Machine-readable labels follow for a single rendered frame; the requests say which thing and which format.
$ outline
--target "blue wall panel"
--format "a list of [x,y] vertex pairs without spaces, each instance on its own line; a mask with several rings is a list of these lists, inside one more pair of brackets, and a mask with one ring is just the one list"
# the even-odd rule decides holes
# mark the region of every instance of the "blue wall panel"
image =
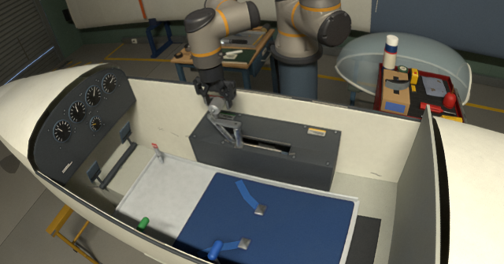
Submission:
[[379,0],[377,8],[372,0],[371,32],[408,32],[504,58],[504,0]]

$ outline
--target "gauge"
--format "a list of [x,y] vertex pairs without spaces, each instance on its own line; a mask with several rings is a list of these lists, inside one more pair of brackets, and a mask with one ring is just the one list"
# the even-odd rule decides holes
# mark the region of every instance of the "gauge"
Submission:
[[79,123],[86,117],[86,106],[83,102],[74,102],[69,110],[70,120]]
[[86,91],[86,102],[89,106],[96,106],[100,103],[102,91],[99,86],[90,86]]
[[102,119],[100,117],[91,118],[91,121],[89,121],[89,127],[91,127],[91,130],[95,132],[100,130],[102,127]]
[[68,141],[72,134],[72,126],[66,120],[56,122],[53,128],[54,138],[61,143]]
[[107,94],[112,93],[116,89],[117,78],[114,74],[108,73],[103,77],[102,87],[103,91]]

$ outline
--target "metal lever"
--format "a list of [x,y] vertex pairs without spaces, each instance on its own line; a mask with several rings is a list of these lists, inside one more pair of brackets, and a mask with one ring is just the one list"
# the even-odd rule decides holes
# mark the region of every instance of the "metal lever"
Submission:
[[[224,104],[225,101],[222,98],[213,98],[212,102],[208,105],[206,118],[212,122],[213,126],[215,126],[227,141],[234,143],[235,148],[241,149],[243,148],[242,122],[218,118]],[[225,128],[233,129],[235,136],[233,137],[229,134]]]

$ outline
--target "red handle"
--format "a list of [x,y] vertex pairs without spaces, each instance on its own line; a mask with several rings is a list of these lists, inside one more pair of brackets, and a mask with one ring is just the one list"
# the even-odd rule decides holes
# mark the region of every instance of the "red handle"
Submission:
[[441,106],[434,106],[432,104],[429,104],[429,103],[425,103],[425,102],[420,102],[420,109],[421,110],[425,110],[425,108],[427,107],[427,105],[430,105],[431,106],[431,112],[433,113],[442,113],[444,110],[441,108]]

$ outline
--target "transparent canopy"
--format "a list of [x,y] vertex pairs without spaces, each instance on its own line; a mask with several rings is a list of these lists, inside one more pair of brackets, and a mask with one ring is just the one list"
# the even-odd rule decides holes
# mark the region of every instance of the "transparent canopy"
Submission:
[[419,35],[403,32],[378,32],[350,41],[336,61],[336,72],[349,84],[375,95],[380,63],[384,59],[387,35],[399,38],[395,64],[420,71],[451,77],[462,104],[469,101],[471,91],[471,67],[464,58],[450,47]]

